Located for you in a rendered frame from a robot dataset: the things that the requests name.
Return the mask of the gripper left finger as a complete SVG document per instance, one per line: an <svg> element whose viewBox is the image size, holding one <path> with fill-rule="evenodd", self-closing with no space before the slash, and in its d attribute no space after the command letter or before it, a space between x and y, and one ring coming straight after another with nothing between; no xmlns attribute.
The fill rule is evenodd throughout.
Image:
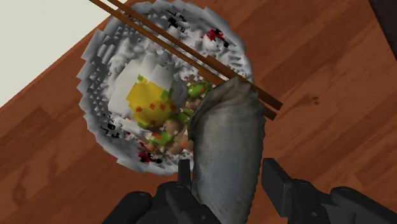
<svg viewBox="0 0 397 224"><path fill-rule="evenodd" d="M190 161L183 159L177 181L162 183L154 196L140 191L126 194L102 224L221 224L205 204L199 204L190 187Z"/></svg>

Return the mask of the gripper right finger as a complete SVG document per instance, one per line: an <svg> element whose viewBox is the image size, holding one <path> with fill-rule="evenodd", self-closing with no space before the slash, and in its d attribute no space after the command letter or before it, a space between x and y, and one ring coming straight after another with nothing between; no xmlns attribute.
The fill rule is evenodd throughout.
<svg viewBox="0 0 397 224"><path fill-rule="evenodd" d="M397 224L397 213L346 186L318 190L291 178L274 158L264 158L261 185L288 224Z"/></svg>

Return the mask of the grey rough cylinder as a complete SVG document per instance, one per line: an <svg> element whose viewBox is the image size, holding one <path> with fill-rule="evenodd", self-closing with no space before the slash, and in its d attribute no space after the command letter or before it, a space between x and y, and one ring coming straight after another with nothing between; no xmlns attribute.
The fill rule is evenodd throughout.
<svg viewBox="0 0 397 224"><path fill-rule="evenodd" d="M260 173L264 106L232 78L209 91L190 118L192 194L221 224L246 224Z"/></svg>

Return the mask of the brown wooden table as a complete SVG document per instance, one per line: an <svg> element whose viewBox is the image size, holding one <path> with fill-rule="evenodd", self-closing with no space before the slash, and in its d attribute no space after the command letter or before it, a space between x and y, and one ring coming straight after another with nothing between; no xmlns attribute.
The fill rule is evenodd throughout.
<svg viewBox="0 0 397 224"><path fill-rule="evenodd" d="M350 186L397 212L397 61L367 0L193 0L244 40L283 107L265 157L327 192ZM0 108L0 224L101 224L166 176L117 164L87 130L77 73L86 36Z"/></svg>

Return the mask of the white bowl of food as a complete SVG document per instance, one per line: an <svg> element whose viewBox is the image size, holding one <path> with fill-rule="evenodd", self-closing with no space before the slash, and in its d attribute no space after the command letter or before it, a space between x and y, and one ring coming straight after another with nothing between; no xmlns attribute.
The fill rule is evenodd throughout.
<svg viewBox="0 0 397 224"><path fill-rule="evenodd" d="M133 10L181 42L151 31L148 36L117 18L96 31L78 73L80 107L88 130L118 163L137 172L171 175L180 160L193 159L189 120L215 87L199 74L212 56L248 81L253 70L242 40L209 8L182 0L141 2Z"/></svg>

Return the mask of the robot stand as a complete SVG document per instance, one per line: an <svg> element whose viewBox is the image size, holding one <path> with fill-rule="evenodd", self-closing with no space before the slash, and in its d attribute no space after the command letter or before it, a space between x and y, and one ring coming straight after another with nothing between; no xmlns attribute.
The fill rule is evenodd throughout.
<svg viewBox="0 0 397 224"><path fill-rule="evenodd" d="M368 0L397 61L397 0Z"/></svg>

